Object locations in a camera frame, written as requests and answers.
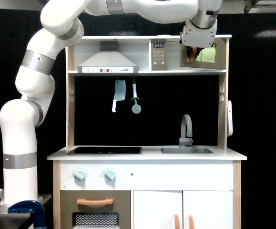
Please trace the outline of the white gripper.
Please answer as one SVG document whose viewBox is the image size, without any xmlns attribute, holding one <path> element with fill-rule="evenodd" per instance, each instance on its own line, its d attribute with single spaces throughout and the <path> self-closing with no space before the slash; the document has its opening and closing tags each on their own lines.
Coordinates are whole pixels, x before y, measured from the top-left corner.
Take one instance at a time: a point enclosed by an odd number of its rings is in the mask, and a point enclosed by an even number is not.
<svg viewBox="0 0 276 229">
<path fill-rule="evenodd" d="M 193 52 L 192 47 L 196 47 L 196 56 L 200 54 L 200 52 L 204 48 L 209 48 L 212 46 L 217 31 L 217 20 L 215 20 L 213 26 L 208 29 L 200 29 L 195 27 L 191 21 L 186 21 L 185 26 L 183 28 L 183 32 L 180 36 L 180 41 L 184 46 L 187 46 L 187 58 L 190 58 Z"/>
</svg>

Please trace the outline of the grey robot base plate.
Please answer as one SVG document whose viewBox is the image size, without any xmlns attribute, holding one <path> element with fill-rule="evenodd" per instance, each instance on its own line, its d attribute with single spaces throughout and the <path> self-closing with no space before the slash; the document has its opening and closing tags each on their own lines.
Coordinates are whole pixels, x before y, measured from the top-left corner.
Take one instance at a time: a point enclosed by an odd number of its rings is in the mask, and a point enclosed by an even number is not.
<svg viewBox="0 0 276 229">
<path fill-rule="evenodd" d="M 8 206 L 0 201 L 0 229 L 47 229 L 52 215 L 52 196 L 40 195 L 36 201 Z"/>
</svg>

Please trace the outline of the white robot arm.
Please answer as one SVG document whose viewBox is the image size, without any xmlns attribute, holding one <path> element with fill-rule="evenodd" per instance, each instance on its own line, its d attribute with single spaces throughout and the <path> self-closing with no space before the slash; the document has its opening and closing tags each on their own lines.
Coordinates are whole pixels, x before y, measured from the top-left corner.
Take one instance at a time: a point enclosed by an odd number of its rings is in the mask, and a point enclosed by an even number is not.
<svg viewBox="0 0 276 229">
<path fill-rule="evenodd" d="M 51 75 L 58 53 L 81 40 L 79 15 L 136 13 L 160 24 L 185 22 L 181 43 L 208 48 L 217 31 L 219 0 L 51 0 L 41 11 L 42 29 L 31 38 L 15 85 L 20 99 L 0 110 L 3 146 L 4 203 L 38 199 L 35 129 L 49 109 L 55 81 Z"/>
</svg>

